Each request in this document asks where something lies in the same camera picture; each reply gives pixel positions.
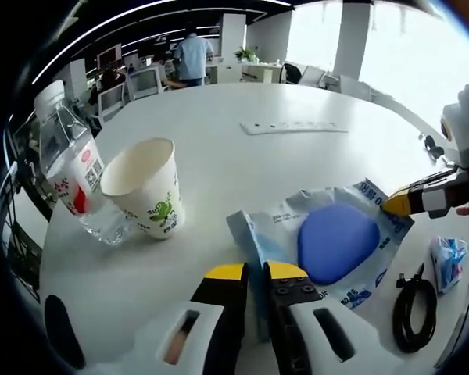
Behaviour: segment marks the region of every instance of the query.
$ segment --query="table surface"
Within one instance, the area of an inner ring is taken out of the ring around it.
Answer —
[[[240,123],[330,121],[349,133],[249,136]],[[131,102],[105,124],[96,143],[108,162],[123,148],[153,137],[176,143],[179,185],[187,219],[166,241],[136,235],[109,247],[84,232],[60,203],[55,207],[41,262],[40,295],[60,297],[87,363],[108,362],[133,345],[134,334],[172,302],[189,300],[210,268],[243,262],[225,217],[255,212],[300,189],[347,186],[365,177],[386,194],[441,166],[417,139],[419,132],[395,113],[359,99],[312,87],[283,84],[218,84],[169,91]],[[463,280],[439,299],[438,324],[428,346],[401,353],[392,338],[391,311],[400,272],[411,277],[422,262],[434,280],[428,243],[435,235],[469,244],[469,217],[415,224],[372,296],[354,311],[377,327],[381,343],[410,368],[431,366],[449,340],[467,294]],[[239,373],[277,373],[269,344],[256,340],[252,295]],[[414,326],[424,317],[414,306]]]
[[[217,68],[218,66],[253,66],[257,68],[265,68],[265,69],[281,69],[283,66],[280,64],[273,64],[273,63],[256,63],[256,62],[208,62],[206,64],[207,68]]]

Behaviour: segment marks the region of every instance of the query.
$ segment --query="plastic water bottle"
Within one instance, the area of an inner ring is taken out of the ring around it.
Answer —
[[[61,80],[34,100],[40,121],[40,167],[59,199],[78,217],[85,230],[109,245],[129,232],[125,215],[99,187],[104,164],[89,126],[64,100]]]

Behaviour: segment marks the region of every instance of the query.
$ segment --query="ceiling light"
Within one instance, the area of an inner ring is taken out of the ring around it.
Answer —
[[[137,52],[138,50],[135,49],[134,51],[130,51],[130,52],[126,52],[124,54],[122,54],[122,57],[126,56],[126,55],[130,55],[131,53],[134,53],[134,52]]]
[[[162,37],[163,35],[168,35],[168,34],[172,34],[172,33],[179,33],[181,31],[186,31],[186,29],[172,30],[172,31],[167,31],[166,33],[151,35],[150,37],[144,37],[142,39],[139,39],[138,41],[131,41],[130,43],[127,43],[126,45],[122,45],[122,48],[125,48],[129,45],[133,45],[134,43],[139,43],[140,41],[147,41],[148,39],[153,39],[153,38],[156,38],[156,37]]]
[[[82,51],[84,51],[85,49],[89,48],[91,45],[92,45],[92,43],[89,43],[88,45],[86,45],[85,47],[83,47],[81,50],[79,50],[77,53],[73,53],[73,54],[71,55],[71,57],[75,57],[76,55],[80,55]]]
[[[211,37],[218,37],[219,34],[208,34],[208,35],[198,35],[199,37],[201,38],[211,38]],[[169,41],[172,42],[172,41],[182,41],[184,40],[183,37],[178,37],[177,39],[170,39]]]
[[[73,47],[76,43],[78,43],[79,41],[81,41],[83,38],[87,37],[89,34],[93,33],[94,31],[96,31],[97,29],[107,25],[108,23],[110,22],[113,22],[114,20],[118,20],[120,17],[123,17],[123,16],[126,16],[127,14],[131,14],[133,12],[137,12],[138,10],[141,10],[141,9],[145,9],[145,8],[148,8],[150,6],[154,6],[154,5],[159,5],[159,4],[163,4],[164,2],[174,2],[175,0],[158,0],[157,2],[152,2],[152,3],[149,3],[149,4],[144,4],[144,5],[141,5],[141,6],[138,6],[137,8],[133,8],[133,9],[130,9],[130,10],[127,10],[126,12],[123,12],[123,13],[120,13],[112,18],[110,18],[109,20],[106,20],[104,21],[103,23],[100,23],[99,25],[97,25],[96,27],[92,27],[89,31],[87,31],[86,33],[82,34],[80,37],[78,37],[77,39],[75,39],[74,41],[72,41],[71,43],[69,43],[60,53],[58,53],[54,59],[51,60],[51,62],[49,62],[47,64],[47,66],[36,76],[36,78],[33,80],[33,82],[31,82],[31,84],[35,84],[37,82],[37,80],[41,77],[41,75],[43,73],[45,73],[45,71],[59,58],[61,57],[64,52],[66,52],[68,49],[70,49],[71,47]]]
[[[7,137],[7,133],[4,130],[3,138],[2,138],[3,156],[4,156],[4,159],[5,159],[5,166],[7,167],[7,170],[10,170],[10,161],[9,161],[9,157],[7,156],[7,154],[8,154],[8,152],[7,152],[7,141],[5,140],[5,137]]]
[[[251,12],[251,13],[259,13],[260,16],[256,17],[254,19],[254,22],[256,22],[259,18],[263,18],[267,16],[267,12],[263,12],[262,10],[255,10],[255,9],[242,9],[242,8],[219,8],[219,7],[213,7],[213,8],[194,8],[194,9],[182,9],[182,10],[174,10],[173,12],[167,12],[167,13],[161,13],[156,16],[151,16],[148,18],[143,18],[142,20],[139,20],[139,22],[142,21],[148,21],[148,20],[154,20],[155,18],[159,17],[164,17],[164,16],[170,16],[173,14],[179,14],[179,13],[189,13],[189,12],[205,12],[207,10],[233,10],[235,12]]]
[[[129,26],[132,26],[132,25],[135,25],[135,24],[137,24],[137,22],[129,23],[128,25],[119,27],[119,28],[116,29],[116,30],[110,31],[110,32],[109,32],[108,34],[106,34],[106,35],[102,35],[101,37],[97,38],[95,41],[100,41],[101,39],[106,38],[108,35],[114,34],[114,33],[118,32],[118,31],[120,31],[120,30],[123,30],[123,29],[126,28],[126,27],[129,27]]]
[[[288,4],[287,2],[280,2],[279,0],[263,0],[263,2],[272,2],[274,4],[279,4],[283,6],[292,6],[292,4]]]
[[[28,118],[26,119],[26,122],[28,122],[29,120],[31,120],[31,117],[33,117],[34,115],[34,111],[32,113],[30,113],[30,115],[28,116]]]

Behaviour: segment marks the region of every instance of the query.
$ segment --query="black cable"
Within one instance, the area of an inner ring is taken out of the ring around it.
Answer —
[[[392,311],[392,333],[398,348],[405,353],[414,353],[423,348],[432,339],[436,328],[436,307],[438,299],[431,282],[422,279],[424,264],[412,279],[403,275],[396,281],[396,287],[402,288]],[[410,315],[416,293],[422,293],[426,302],[426,316],[421,331],[414,333],[410,323]]]

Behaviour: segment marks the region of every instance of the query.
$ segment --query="packaging bag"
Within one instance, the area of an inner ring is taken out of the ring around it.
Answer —
[[[444,295],[462,278],[462,262],[467,243],[458,238],[436,237],[431,241],[431,258],[435,268],[438,293]]]
[[[330,187],[299,191],[262,212],[239,211],[227,218],[238,247],[246,253],[249,281],[256,297],[260,338],[267,339],[267,314],[263,296],[263,264],[268,260],[298,265],[299,228],[309,213],[327,205],[351,205],[369,216],[378,226],[377,248],[341,280],[316,285],[324,298],[336,298],[354,309],[380,284],[396,252],[414,222],[381,209],[387,196],[368,179],[351,187]]]

